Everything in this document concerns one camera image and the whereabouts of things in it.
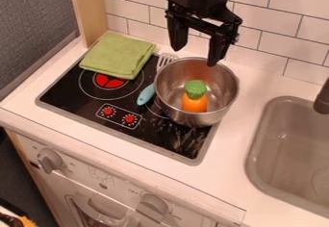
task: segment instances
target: wooden panel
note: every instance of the wooden panel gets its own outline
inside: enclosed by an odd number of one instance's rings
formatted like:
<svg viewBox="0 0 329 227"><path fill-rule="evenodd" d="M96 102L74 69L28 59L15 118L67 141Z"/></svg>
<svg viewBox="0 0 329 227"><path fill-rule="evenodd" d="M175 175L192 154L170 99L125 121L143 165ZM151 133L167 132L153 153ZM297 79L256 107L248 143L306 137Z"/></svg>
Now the wooden panel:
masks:
<svg viewBox="0 0 329 227"><path fill-rule="evenodd" d="M86 47L108 30L104 0L73 0L80 33Z"/></svg>
<svg viewBox="0 0 329 227"><path fill-rule="evenodd" d="M45 203L47 204L50 212L53 214L53 216L55 217L57 223L60 225L60 227L64 226L64 224L61 222L59 216L57 215L55 208L53 207L53 205L51 204L51 201L47 198L47 195L45 193L45 190L43 189L43 186L41 184L41 182L38 180L38 176L34 173L32 167L30 166L30 161L28 159L28 157L26 156L21 143L19 142L15 132L5 129L8 137L10 138L10 140L12 141L12 144L15 148L15 150L17 151L17 154L19 155L20 159L22 160L22 162L24 163L25 167L27 168L27 170L29 171L33 181L35 182L35 184L38 187L38 190L40 191Z"/></svg>

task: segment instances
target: tile backsplash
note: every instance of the tile backsplash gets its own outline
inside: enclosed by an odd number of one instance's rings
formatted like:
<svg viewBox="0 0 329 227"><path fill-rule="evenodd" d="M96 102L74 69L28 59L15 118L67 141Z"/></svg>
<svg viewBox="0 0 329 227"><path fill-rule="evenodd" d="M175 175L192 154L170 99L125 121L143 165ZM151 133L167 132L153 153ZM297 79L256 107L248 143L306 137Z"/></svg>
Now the tile backsplash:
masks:
<svg viewBox="0 0 329 227"><path fill-rule="evenodd" d="M109 29L169 44L165 0L104 0ZM230 0L243 19L227 60L322 85L329 77L329 0ZM207 56L208 36L190 30L185 49Z"/></svg>

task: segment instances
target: spatula handle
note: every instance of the spatula handle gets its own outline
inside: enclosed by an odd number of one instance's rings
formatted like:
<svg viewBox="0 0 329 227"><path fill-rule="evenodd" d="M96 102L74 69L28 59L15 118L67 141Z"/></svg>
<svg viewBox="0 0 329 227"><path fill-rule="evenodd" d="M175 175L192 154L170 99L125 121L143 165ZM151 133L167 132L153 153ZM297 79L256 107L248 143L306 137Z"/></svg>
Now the spatula handle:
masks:
<svg viewBox="0 0 329 227"><path fill-rule="evenodd" d="M155 94L154 85L149 85L140 94L138 98L138 105L145 105Z"/></svg>

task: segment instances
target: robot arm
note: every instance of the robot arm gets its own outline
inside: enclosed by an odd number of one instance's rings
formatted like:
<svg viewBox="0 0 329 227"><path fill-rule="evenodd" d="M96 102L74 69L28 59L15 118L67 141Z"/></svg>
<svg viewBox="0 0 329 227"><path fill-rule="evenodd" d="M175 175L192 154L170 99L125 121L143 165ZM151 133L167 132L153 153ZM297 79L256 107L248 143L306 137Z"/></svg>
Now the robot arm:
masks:
<svg viewBox="0 0 329 227"><path fill-rule="evenodd" d="M188 43L189 28L211 37L208 66L214 66L223 59L230 44L235 44L242 19L229 11L227 0L167 0L166 18L170 43L175 51ZM203 18L222 22L216 26Z"/></svg>

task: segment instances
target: red burner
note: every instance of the red burner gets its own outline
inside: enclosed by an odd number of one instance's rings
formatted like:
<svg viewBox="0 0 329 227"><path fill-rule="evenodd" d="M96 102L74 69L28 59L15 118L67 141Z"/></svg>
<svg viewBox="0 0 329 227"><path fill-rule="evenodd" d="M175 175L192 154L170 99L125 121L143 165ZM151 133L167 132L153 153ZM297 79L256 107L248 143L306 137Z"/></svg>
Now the red burner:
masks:
<svg viewBox="0 0 329 227"><path fill-rule="evenodd" d="M114 89L123 86L127 80L117 79L115 77L98 73L96 74L95 82L101 88Z"/></svg>

